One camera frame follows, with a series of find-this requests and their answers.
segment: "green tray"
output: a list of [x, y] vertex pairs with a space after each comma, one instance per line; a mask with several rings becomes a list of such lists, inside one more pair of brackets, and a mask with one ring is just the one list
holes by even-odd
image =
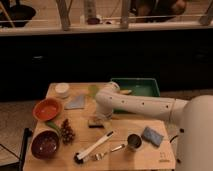
[[[111, 78], [111, 81], [116, 82], [121, 90], [132, 90], [130, 94], [132, 96], [160, 96], [158, 84], [154, 78]], [[123, 110], [114, 109], [115, 114], [124, 112]]]

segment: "white handle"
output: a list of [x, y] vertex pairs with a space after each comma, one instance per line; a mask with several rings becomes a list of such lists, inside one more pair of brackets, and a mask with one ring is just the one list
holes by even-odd
[[111, 136], [112, 136], [113, 132], [110, 132], [106, 135], [104, 135], [103, 137], [101, 137], [95, 144], [93, 144], [92, 146], [90, 146], [89, 148], [87, 148], [86, 150], [82, 151], [80, 154], [77, 155], [77, 158], [79, 160], [83, 159], [84, 157], [86, 157], [91, 151], [93, 151], [97, 146], [99, 146], [100, 144], [102, 144], [103, 142], [105, 142], [106, 140], [108, 140]]

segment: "orange bowl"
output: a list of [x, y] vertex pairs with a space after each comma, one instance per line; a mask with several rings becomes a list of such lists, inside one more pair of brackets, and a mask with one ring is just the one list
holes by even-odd
[[46, 98], [37, 103], [33, 109], [33, 116], [40, 121], [55, 118], [62, 110], [61, 103], [54, 98]]

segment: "brush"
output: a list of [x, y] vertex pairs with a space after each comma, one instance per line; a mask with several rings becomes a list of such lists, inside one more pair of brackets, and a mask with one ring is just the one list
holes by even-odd
[[88, 156], [89, 153], [91, 153], [96, 147], [98, 147], [100, 144], [104, 143], [106, 140], [108, 140], [113, 134], [113, 131], [109, 132], [108, 134], [104, 135], [101, 137], [95, 144], [92, 146], [88, 147], [86, 150], [76, 153], [74, 156], [74, 160], [78, 164], [84, 163], [84, 158]]

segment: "wall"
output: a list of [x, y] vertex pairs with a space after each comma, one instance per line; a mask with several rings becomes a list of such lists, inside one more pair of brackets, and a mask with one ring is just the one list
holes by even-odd
[[0, 42], [0, 100], [44, 98], [51, 82], [156, 78], [161, 91], [212, 88], [212, 29], [10, 36]]

